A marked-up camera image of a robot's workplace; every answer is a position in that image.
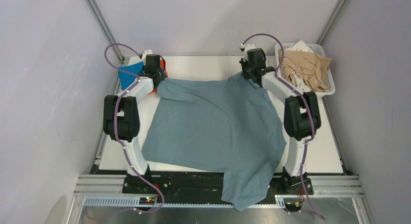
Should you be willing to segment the grey-blue t shirt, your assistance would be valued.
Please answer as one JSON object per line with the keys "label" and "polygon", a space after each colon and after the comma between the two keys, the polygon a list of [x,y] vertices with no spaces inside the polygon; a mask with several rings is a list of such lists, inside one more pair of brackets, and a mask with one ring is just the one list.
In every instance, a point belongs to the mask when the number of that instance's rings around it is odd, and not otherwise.
{"label": "grey-blue t shirt", "polygon": [[223,173],[221,199],[243,211],[262,201],[286,147],[266,89],[226,80],[167,78],[142,154],[147,161]]}

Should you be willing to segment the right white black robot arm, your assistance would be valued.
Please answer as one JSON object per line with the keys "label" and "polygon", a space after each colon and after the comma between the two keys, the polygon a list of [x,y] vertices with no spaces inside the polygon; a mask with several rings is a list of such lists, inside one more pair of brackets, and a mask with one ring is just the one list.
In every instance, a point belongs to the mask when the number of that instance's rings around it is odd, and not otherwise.
{"label": "right white black robot arm", "polygon": [[284,128],[289,136],[287,161],[282,171],[282,189],[289,194],[301,187],[308,143],[321,126],[318,99],[315,92],[303,93],[283,79],[279,68],[266,65],[266,55],[254,44],[241,45],[242,75],[247,80],[271,92],[284,105]]}

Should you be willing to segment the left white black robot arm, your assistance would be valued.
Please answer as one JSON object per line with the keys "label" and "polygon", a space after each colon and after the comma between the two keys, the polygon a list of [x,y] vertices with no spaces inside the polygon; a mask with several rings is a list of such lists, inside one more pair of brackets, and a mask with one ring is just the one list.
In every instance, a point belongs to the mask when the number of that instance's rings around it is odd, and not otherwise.
{"label": "left white black robot arm", "polygon": [[167,74],[159,54],[146,50],[141,58],[142,74],[124,91],[104,98],[103,131],[121,145],[128,163],[127,173],[137,176],[134,187],[147,193],[153,187],[153,180],[145,175],[149,166],[138,140],[141,128],[138,104],[157,89]]}

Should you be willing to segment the folded orange t shirt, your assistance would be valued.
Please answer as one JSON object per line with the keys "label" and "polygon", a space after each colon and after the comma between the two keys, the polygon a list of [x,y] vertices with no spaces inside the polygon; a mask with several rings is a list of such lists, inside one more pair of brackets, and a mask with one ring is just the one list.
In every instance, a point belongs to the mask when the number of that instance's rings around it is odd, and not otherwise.
{"label": "folded orange t shirt", "polygon": [[153,93],[157,92],[159,84],[164,81],[168,77],[168,72],[166,70],[166,61],[165,59],[160,56],[160,70],[153,76]]}

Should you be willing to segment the folded blue t shirt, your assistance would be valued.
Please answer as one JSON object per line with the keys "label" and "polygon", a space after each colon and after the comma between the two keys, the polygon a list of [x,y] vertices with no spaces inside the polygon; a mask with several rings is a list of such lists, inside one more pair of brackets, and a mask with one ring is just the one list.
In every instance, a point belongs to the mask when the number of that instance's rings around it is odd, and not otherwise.
{"label": "folded blue t shirt", "polygon": [[143,62],[138,62],[120,67],[120,70],[118,70],[118,76],[121,84],[121,90],[126,89],[134,82],[136,79],[135,75],[141,74],[143,66]]}

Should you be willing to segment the white t shirt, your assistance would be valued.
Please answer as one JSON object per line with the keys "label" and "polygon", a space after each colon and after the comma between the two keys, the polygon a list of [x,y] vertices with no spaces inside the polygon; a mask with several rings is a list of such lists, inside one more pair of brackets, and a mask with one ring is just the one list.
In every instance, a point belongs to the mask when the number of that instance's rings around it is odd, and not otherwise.
{"label": "white t shirt", "polygon": [[[303,40],[298,41],[292,47],[287,48],[288,51],[302,51],[302,52],[311,52],[314,51],[308,47]],[[311,91],[311,88],[305,83],[302,77],[298,76],[296,72],[292,72],[289,76],[291,78],[291,83],[298,89],[302,90],[303,92]]]}

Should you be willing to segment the beige t shirt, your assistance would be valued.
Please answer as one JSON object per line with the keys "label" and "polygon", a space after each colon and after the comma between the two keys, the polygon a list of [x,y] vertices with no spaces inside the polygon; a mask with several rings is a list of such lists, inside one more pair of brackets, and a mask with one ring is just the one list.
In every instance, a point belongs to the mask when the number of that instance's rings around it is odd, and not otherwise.
{"label": "beige t shirt", "polygon": [[279,52],[279,59],[283,59],[281,76],[290,83],[294,83],[294,76],[298,76],[314,92],[327,92],[325,83],[332,59],[314,52],[290,51]]}

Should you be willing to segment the left controller board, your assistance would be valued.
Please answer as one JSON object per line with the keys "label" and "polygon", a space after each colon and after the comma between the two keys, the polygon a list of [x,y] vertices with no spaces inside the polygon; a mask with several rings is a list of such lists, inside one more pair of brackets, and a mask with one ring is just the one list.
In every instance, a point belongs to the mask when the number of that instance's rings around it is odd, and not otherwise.
{"label": "left controller board", "polygon": [[152,206],[155,205],[157,201],[156,197],[140,197],[139,198],[139,205],[140,206]]}

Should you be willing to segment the controller board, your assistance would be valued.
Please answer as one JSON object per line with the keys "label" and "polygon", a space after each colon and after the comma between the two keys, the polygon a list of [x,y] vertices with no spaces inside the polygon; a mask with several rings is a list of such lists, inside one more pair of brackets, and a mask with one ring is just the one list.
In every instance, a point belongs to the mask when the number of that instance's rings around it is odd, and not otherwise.
{"label": "controller board", "polygon": [[140,206],[152,206],[155,205],[157,201],[156,197],[140,197],[139,198],[139,205]]}
{"label": "controller board", "polygon": [[290,214],[290,213],[301,213],[302,204],[303,204],[303,202],[287,202],[287,201],[285,201],[284,210],[288,214]]}

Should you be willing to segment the right controller board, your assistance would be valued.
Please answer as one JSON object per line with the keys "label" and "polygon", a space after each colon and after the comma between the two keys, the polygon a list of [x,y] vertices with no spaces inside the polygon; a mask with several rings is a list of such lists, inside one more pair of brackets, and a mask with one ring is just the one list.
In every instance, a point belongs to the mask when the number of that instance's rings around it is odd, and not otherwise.
{"label": "right controller board", "polygon": [[285,201],[284,210],[288,214],[290,214],[290,213],[301,213],[302,204],[303,204],[303,202],[287,202],[287,201]]}

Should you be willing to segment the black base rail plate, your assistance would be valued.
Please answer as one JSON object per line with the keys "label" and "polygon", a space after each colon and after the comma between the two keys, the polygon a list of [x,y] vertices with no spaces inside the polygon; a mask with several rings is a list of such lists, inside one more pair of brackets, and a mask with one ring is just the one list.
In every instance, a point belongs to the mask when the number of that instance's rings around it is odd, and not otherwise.
{"label": "black base rail plate", "polygon": [[[201,172],[153,172],[149,180],[158,186],[163,196],[137,176],[85,175],[78,178],[76,192],[88,196],[93,205],[151,208],[163,204],[171,208],[231,208],[222,200],[223,175]],[[308,175],[304,183],[286,186],[278,173],[263,192],[263,200],[252,208],[283,208],[287,202],[305,202],[305,192],[311,198],[349,197],[351,189],[359,185],[356,177]],[[152,206],[140,206],[140,197],[156,197]]]}

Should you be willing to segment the aluminium frame rail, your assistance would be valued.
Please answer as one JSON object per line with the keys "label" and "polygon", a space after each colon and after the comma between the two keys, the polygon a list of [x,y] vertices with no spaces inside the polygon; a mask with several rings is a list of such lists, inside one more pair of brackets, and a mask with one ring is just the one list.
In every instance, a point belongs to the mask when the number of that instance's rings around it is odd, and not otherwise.
{"label": "aluminium frame rail", "polygon": [[267,197],[239,212],[221,200],[222,174],[156,172],[165,200],[122,174],[80,175],[67,224],[373,224],[358,175],[309,174],[308,195],[280,190],[275,174]]}

